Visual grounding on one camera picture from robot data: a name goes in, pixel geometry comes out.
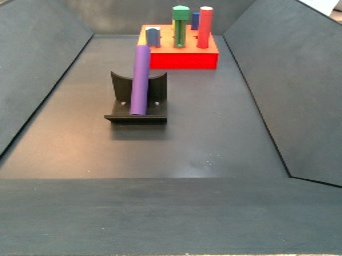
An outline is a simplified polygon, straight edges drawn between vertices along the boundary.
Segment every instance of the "black holder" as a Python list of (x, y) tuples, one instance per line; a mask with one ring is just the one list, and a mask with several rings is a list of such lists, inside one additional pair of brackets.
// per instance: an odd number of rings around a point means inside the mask
[(167, 123), (167, 73), (148, 79), (147, 114), (129, 115), (132, 78), (110, 72), (116, 100), (112, 114), (104, 118), (113, 123), (164, 124)]

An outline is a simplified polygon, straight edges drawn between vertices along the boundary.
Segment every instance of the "red block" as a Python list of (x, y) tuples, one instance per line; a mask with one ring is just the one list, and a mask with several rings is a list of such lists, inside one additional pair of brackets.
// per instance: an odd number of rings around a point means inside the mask
[(187, 25), (185, 48), (173, 48), (172, 25), (144, 25), (137, 45), (145, 45), (145, 27), (160, 27), (160, 48), (151, 47), (151, 69), (216, 69), (219, 50), (209, 34), (208, 48), (200, 49), (197, 31)]

